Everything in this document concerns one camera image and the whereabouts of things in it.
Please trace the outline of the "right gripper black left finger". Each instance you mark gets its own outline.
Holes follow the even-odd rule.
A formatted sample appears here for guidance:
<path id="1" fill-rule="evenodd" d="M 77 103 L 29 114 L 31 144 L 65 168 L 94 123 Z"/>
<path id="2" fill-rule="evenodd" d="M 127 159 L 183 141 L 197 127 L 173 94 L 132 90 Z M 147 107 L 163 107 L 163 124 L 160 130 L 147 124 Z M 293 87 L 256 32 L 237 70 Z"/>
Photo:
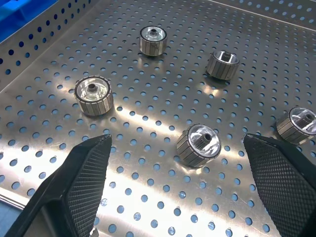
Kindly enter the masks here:
<path id="1" fill-rule="evenodd" d="M 5 237 L 89 237 L 102 199 L 110 134 L 74 146 L 37 188 Z"/>

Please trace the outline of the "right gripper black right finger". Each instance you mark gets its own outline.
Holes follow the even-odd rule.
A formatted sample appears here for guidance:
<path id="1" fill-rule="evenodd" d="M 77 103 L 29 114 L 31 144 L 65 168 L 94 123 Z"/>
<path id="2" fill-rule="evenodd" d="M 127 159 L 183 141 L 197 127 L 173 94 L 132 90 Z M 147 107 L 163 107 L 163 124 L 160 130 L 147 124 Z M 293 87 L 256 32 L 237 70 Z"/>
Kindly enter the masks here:
<path id="1" fill-rule="evenodd" d="M 316 237 L 316 165 L 294 145 L 246 134 L 257 192 L 282 237 Z"/>

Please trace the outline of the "blue plastic bin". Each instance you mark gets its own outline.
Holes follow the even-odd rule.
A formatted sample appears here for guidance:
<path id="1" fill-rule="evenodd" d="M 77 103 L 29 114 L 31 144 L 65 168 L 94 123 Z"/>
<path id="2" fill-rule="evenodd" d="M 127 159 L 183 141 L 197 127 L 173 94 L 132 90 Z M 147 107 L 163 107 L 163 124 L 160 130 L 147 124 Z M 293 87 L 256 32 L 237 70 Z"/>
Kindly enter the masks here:
<path id="1" fill-rule="evenodd" d="M 0 0 L 0 42 L 59 0 Z M 62 3 L 81 0 L 60 0 Z"/>

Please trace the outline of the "perforated metal tray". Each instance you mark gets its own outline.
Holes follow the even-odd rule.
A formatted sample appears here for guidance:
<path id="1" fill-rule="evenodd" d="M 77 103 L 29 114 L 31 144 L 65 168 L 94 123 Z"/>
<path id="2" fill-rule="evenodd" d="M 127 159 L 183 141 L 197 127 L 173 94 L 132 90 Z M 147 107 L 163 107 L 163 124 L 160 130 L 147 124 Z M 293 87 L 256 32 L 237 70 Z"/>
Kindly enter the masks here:
<path id="1" fill-rule="evenodd" d="M 139 49 L 151 25 L 167 32 L 156 57 Z M 231 80 L 206 72 L 215 50 L 240 60 Z M 104 115 L 75 99 L 88 76 L 110 80 Z M 111 134 L 100 237 L 279 237 L 242 138 L 275 136 L 294 106 L 316 112 L 316 25 L 211 0 L 59 0 L 0 43 L 0 201 L 23 208 L 76 144 Z M 222 149 L 186 167 L 176 143 L 199 123 Z"/>

